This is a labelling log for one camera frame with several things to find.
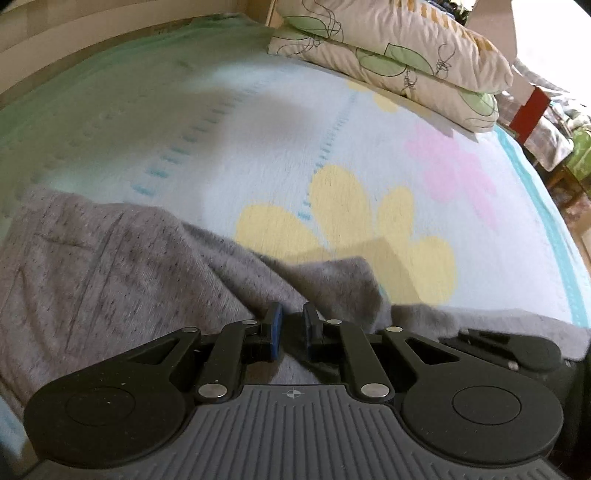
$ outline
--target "red object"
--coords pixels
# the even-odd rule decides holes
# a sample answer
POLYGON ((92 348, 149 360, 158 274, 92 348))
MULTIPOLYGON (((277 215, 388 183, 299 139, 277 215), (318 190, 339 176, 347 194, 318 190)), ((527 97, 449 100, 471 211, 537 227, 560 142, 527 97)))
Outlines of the red object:
POLYGON ((542 115, 548 108, 550 99, 538 87, 534 89, 527 103, 522 106, 511 121, 509 128, 516 133, 515 139, 523 145, 534 131, 542 115))

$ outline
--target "plaid cloth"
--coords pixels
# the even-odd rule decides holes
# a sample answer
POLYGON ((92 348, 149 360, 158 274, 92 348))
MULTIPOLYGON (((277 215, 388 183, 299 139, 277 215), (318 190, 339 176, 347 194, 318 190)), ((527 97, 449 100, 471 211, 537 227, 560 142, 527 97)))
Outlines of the plaid cloth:
MULTIPOLYGON (((514 66, 517 71, 532 84, 542 88, 550 98, 563 96, 567 93, 565 90, 529 70, 519 60, 515 61, 514 66)), ((499 106, 499 119, 497 122, 504 127, 509 127, 517 110, 521 107, 521 104, 519 104, 519 102, 507 92, 498 94, 496 96, 496 101, 499 106)), ((573 141, 566 138, 552 123, 550 119, 553 118, 554 112, 548 108, 544 116, 540 118, 534 131, 524 143, 524 147, 531 152, 535 159, 540 162, 542 167, 547 171, 553 170, 573 151, 573 141)))

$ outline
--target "crosshair symbol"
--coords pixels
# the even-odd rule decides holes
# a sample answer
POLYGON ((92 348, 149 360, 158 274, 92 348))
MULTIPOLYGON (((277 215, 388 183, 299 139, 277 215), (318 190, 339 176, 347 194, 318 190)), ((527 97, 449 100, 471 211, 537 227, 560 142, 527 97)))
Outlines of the crosshair symbol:
POLYGON ((290 398, 297 398, 300 395, 303 395, 303 393, 299 390, 289 390, 289 392, 284 393, 284 395, 287 395, 290 398))

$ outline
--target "wooden bed frame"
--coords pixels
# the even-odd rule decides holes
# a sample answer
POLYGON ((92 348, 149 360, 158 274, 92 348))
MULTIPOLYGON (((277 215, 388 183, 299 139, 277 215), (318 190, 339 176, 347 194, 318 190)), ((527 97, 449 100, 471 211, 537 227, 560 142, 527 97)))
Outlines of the wooden bed frame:
MULTIPOLYGON (((228 12, 244 12, 276 26, 281 18, 274 8, 275 0, 15 0, 0 14, 0 108, 124 41, 170 31, 195 17, 228 12)), ((511 63, 515 60, 511 0, 477 1, 467 26, 489 38, 511 63)), ((510 93, 522 105, 535 96, 534 87, 517 72, 510 93)), ((531 111, 527 114, 531 123, 531 111)))

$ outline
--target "stacked pillow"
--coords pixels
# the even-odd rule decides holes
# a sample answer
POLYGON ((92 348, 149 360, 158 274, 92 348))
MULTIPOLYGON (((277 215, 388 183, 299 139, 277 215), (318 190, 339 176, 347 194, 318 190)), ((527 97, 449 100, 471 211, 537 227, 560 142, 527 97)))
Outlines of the stacked pillow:
POLYGON ((279 0, 269 53, 297 56, 424 105, 473 132, 498 118, 511 65, 486 38, 421 0, 279 0))

